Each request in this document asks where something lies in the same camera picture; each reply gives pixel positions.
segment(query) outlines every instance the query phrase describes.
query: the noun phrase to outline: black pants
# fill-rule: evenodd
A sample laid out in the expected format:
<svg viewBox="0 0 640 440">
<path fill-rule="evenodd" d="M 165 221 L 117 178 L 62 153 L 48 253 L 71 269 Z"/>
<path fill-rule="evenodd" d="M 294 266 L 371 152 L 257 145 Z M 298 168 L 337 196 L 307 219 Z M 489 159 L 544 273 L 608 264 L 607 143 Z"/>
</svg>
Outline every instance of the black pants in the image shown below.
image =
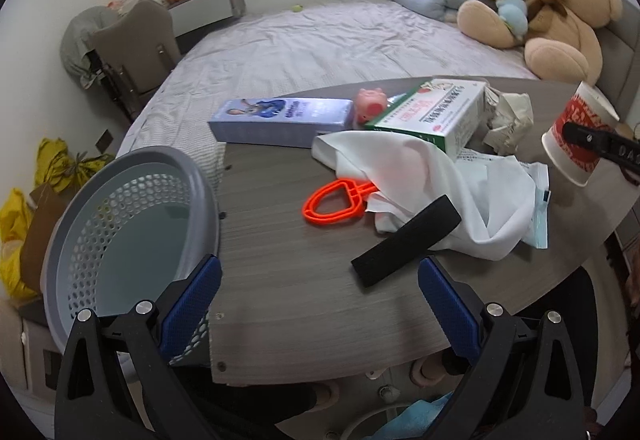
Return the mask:
<svg viewBox="0 0 640 440">
<path fill-rule="evenodd" d="M 541 319 L 556 310 L 568 330 L 580 372 L 585 406 L 591 404 L 598 362 L 598 316 L 589 274 L 580 267 L 560 285 L 518 313 Z M 238 436 L 224 438 L 289 439 L 274 424 L 311 409 L 316 394 L 310 384 L 232 388 L 211 381 L 209 368 L 174 368 L 194 404 L 212 424 Z"/>
</svg>

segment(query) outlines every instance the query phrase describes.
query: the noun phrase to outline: stuffed animal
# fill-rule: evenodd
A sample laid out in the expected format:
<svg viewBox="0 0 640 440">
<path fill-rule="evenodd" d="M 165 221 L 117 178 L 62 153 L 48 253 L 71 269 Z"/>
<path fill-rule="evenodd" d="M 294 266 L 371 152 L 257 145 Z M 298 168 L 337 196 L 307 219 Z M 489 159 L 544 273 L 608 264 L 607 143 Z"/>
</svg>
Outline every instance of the stuffed animal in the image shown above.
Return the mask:
<svg viewBox="0 0 640 440">
<path fill-rule="evenodd" d="M 602 51 L 593 29 L 622 16 L 621 0 L 527 0 L 529 30 L 525 61 L 542 79 L 594 85 L 602 71 Z M 478 42 L 511 48 L 517 38 L 500 16 L 470 0 L 458 11 L 458 27 Z"/>
<path fill-rule="evenodd" d="M 353 100 L 354 115 L 357 124 L 363 125 L 386 110 L 388 99 L 380 88 L 365 90 L 361 88 Z"/>
<path fill-rule="evenodd" d="M 507 24 L 511 33 L 521 42 L 529 30 L 527 20 L 527 5 L 524 0 L 498 0 L 498 16 Z"/>
</svg>

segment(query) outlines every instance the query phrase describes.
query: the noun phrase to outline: pink pig toy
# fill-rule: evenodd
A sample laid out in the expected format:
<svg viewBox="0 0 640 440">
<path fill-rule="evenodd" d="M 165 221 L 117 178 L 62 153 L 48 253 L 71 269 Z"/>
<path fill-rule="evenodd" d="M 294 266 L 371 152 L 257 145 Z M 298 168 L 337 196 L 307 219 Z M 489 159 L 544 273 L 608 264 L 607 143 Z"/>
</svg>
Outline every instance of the pink pig toy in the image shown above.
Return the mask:
<svg viewBox="0 0 640 440">
<path fill-rule="evenodd" d="M 387 106 L 388 101 L 386 94 L 382 89 L 364 90 L 364 88 L 361 88 L 353 100 L 356 122 L 359 125 L 363 125 L 367 121 L 372 120 L 376 115 L 380 115 L 380 113 L 386 110 Z"/>
</svg>

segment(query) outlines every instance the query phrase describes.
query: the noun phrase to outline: orange loop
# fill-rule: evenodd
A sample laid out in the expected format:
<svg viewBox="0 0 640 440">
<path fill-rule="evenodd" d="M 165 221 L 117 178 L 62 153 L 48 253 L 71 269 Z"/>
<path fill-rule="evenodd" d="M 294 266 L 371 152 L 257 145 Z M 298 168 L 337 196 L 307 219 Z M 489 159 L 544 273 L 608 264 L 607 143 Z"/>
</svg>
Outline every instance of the orange loop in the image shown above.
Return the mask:
<svg viewBox="0 0 640 440">
<path fill-rule="evenodd" d="M 341 209 L 334 213 L 318 213 L 316 209 L 320 205 L 322 199 L 334 191 L 338 191 L 341 188 L 347 192 L 350 205 L 346 209 Z M 306 220 L 318 224 L 327 225 L 335 224 L 348 218 L 361 217 L 365 211 L 365 201 L 371 193 L 378 191 L 373 182 L 366 182 L 358 184 L 351 178 L 339 178 L 333 182 L 322 186 L 309 199 L 302 207 L 302 214 Z"/>
</svg>

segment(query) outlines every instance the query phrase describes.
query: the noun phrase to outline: bed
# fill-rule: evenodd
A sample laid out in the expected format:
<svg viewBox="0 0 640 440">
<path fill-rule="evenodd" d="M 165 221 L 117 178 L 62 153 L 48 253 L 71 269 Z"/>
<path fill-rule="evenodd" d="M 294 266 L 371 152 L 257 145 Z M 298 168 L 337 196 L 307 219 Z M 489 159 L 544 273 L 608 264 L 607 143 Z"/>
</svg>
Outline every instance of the bed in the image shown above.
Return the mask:
<svg viewBox="0 0 640 440">
<path fill-rule="evenodd" d="M 598 31 L 604 54 L 598 87 L 621 116 L 640 84 L 639 20 L 638 9 L 625 1 L 623 19 Z M 265 14 L 198 43 L 130 127 L 118 154 L 144 146 L 176 147 L 196 161 L 217 190 L 224 144 L 216 142 L 206 122 L 226 100 L 428 75 L 535 78 L 521 50 L 482 45 L 453 25 L 390 0 Z"/>
</svg>

